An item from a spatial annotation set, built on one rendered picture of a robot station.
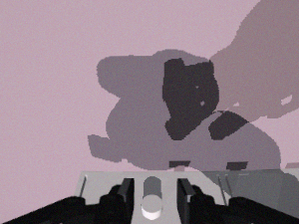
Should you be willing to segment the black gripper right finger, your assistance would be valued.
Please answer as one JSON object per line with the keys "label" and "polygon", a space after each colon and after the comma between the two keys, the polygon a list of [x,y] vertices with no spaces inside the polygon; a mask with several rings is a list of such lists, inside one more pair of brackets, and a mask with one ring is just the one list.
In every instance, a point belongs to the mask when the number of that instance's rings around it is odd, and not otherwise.
{"label": "black gripper right finger", "polygon": [[245,197],[232,197],[228,205],[215,204],[187,178],[177,179],[176,204],[181,224],[299,224],[298,218]]}

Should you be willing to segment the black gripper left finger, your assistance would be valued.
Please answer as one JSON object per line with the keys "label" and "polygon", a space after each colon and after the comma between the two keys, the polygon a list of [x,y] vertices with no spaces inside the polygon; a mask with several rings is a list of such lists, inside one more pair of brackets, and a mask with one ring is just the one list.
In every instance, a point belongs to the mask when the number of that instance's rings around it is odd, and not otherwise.
{"label": "black gripper left finger", "polygon": [[70,196],[2,224],[131,224],[134,207],[135,179],[124,178],[97,204]]}

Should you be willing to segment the white chest of drawers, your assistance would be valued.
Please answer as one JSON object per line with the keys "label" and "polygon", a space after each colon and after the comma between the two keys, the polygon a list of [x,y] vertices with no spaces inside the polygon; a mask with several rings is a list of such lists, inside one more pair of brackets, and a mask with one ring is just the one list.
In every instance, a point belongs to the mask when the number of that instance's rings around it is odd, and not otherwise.
{"label": "white chest of drawers", "polygon": [[88,175],[102,176],[204,176],[216,175],[221,190],[224,205],[231,198],[225,180],[226,175],[270,174],[299,172],[299,168],[264,169],[264,170],[233,170],[233,171],[172,171],[172,172],[134,172],[134,171],[81,171],[74,196],[82,197]]}

